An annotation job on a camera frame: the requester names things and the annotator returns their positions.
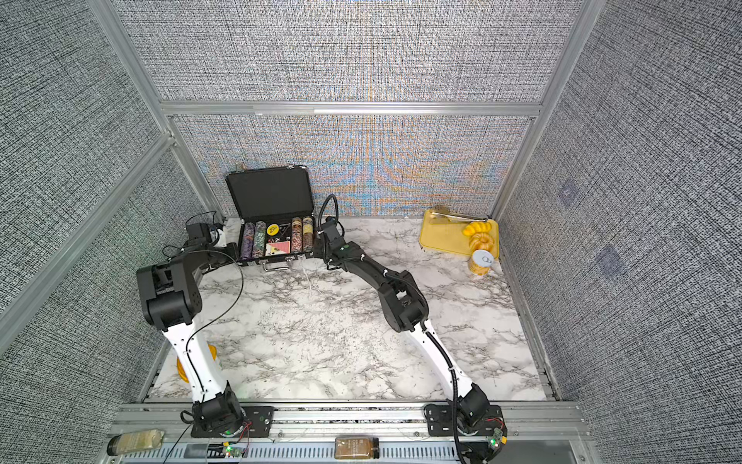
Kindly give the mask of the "black aluminium poker case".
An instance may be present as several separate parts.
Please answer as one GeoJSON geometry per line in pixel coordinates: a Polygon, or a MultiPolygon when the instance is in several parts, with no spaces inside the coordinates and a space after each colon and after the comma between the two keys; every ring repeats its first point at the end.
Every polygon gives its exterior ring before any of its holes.
{"type": "Polygon", "coordinates": [[[241,245],[243,225],[246,222],[266,222],[269,227],[277,224],[280,228],[276,236],[267,233],[267,242],[291,241],[293,218],[311,217],[314,220],[315,205],[310,177],[304,165],[286,165],[233,172],[225,178],[238,218],[241,221],[237,245],[238,264],[241,266],[259,265],[264,268],[277,263],[287,265],[300,258],[308,258],[311,252],[290,253],[276,256],[264,255],[258,259],[242,260],[241,245]]]}

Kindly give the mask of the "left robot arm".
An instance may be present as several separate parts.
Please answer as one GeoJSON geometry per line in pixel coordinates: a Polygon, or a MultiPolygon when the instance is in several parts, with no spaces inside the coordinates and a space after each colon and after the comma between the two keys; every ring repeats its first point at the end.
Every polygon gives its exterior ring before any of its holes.
{"type": "Polygon", "coordinates": [[[185,229],[187,241],[175,256],[136,271],[142,313],[168,340],[189,381],[192,431],[233,437],[245,431],[247,419],[205,340],[199,283],[204,274],[235,265],[237,246],[226,241],[221,223],[193,222],[185,229]]]}

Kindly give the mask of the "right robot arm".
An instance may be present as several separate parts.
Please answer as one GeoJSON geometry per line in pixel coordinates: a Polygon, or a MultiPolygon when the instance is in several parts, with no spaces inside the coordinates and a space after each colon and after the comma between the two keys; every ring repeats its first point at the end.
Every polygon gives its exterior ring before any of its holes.
{"type": "Polygon", "coordinates": [[[438,375],[451,408],[451,430],[475,434],[489,413],[490,401],[442,343],[429,319],[429,303],[412,274],[385,267],[357,243],[346,241],[344,228],[335,217],[327,217],[321,223],[314,253],[329,270],[357,276],[377,292],[388,326],[407,336],[438,375]]]}

